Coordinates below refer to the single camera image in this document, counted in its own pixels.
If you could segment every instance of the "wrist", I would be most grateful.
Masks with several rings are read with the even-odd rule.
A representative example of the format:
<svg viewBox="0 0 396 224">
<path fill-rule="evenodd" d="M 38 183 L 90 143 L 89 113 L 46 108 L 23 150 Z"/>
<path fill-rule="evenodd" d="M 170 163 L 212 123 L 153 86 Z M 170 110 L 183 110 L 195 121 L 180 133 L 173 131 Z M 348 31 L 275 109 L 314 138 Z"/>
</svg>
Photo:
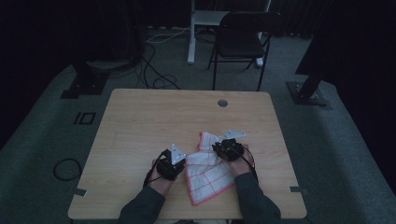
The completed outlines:
<svg viewBox="0 0 396 224">
<path fill-rule="evenodd" d="M 172 188 L 174 181 L 170 181 L 167 179 L 157 179 L 148 183 L 148 186 L 159 192 L 161 195 L 166 196 L 169 193 L 169 190 Z"/>
<path fill-rule="evenodd" d="M 234 177 L 237 177 L 239 175 L 251 173 L 251 170 L 249 167 L 237 167 L 235 169 L 231 169 L 231 174 L 233 174 Z"/>
</svg>

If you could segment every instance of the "person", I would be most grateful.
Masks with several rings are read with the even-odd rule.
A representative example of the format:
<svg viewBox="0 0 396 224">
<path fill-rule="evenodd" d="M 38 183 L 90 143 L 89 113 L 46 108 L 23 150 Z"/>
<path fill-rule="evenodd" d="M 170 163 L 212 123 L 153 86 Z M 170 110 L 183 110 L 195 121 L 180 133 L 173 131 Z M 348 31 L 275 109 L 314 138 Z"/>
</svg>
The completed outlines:
<svg viewBox="0 0 396 224">
<path fill-rule="evenodd" d="M 249 153 L 244 158 L 253 162 Z M 234 176 L 234 183 L 238 195 L 239 209 L 246 224 L 273 224 L 280 223 L 279 208 L 262 193 L 249 165 L 239 158 L 236 161 L 225 161 Z M 153 169 L 151 180 L 137 196 L 127 203 L 120 211 L 119 223 L 152 224 L 157 220 L 165 197 L 174 181 L 159 178 L 156 169 Z"/>
</svg>

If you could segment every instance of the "desk leg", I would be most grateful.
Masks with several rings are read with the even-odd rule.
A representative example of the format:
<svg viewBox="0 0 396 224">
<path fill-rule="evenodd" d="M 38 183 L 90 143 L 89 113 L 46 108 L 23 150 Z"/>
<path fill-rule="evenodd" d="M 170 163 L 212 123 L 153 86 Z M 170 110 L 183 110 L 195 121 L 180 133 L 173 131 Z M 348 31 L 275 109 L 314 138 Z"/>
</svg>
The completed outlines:
<svg viewBox="0 0 396 224">
<path fill-rule="evenodd" d="M 194 64 L 195 56 L 195 0 L 191 0 L 191 26 L 190 26 L 190 46 L 189 46 L 189 58 L 187 59 L 188 64 Z"/>
</svg>

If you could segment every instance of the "white desk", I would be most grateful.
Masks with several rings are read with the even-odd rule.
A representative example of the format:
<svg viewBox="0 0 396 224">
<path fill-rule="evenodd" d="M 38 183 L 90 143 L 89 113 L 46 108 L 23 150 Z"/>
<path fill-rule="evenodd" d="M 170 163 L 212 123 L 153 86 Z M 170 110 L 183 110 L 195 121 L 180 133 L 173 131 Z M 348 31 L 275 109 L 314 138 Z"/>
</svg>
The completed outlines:
<svg viewBox="0 0 396 224">
<path fill-rule="evenodd" d="M 195 0 L 191 0 L 191 36 L 189 46 L 189 56 L 187 59 L 188 64 L 194 64 L 195 57 L 195 25 L 219 25 L 221 19 L 227 14 L 228 11 L 209 11 L 209 10 L 195 10 Z M 257 66 L 262 66 L 262 58 L 256 60 Z"/>
</svg>

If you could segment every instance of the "metal bracket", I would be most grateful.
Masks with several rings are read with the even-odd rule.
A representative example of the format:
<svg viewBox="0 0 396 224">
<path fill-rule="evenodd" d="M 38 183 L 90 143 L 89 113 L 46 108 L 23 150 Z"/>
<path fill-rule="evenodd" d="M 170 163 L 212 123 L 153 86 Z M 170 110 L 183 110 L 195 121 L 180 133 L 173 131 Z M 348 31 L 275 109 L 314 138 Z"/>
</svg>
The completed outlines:
<svg viewBox="0 0 396 224">
<path fill-rule="evenodd" d="M 186 153 L 182 152 L 175 144 L 172 144 L 172 165 L 177 164 L 178 162 L 184 160 L 186 158 Z"/>
<path fill-rule="evenodd" d="M 322 108 L 332 109 L 329 102 L 324 100 L 320 90 L 317 89 L 314 94 L 312 94 L 309 98 L 302 98 L 299 95 L 300 88 L 303 86 L 304 83 L 299 82 L 286 82 L 288 89 L 290 91 L 290 95 L 293 99 L 293 102 L 296 105 L 318 105 Z"/>
<path fill-rule="evenodd" d="M 86 85 L 81 85 L 80 77 L 76 76 L 69 90 L 64 91 L 61 99 L 78 99 L 80 95 L 101 95 L 106 85 L 108 74 L 98 73 L 94 78 L 86 81 Z"/>
<path fill-rule="evenodd" d="M 247 134 L 242 131 L 236 131 L 236 130 L 228 130 L 227 133 L 224 135 L 220 136 L 222 139 L 233 139 L 233 138 L 238 138 L 238 137 L 245 137 Z"/>
<path fill-rule="evenodd" d="M 85 197 L 85 195 L 87 194 L 87 190 L 85 190 L 85 189 L 74 189 L 73 190 L 73 194 L 76 194 L 76 195 L 81 196 L 81 197 Z"/>
</svg>

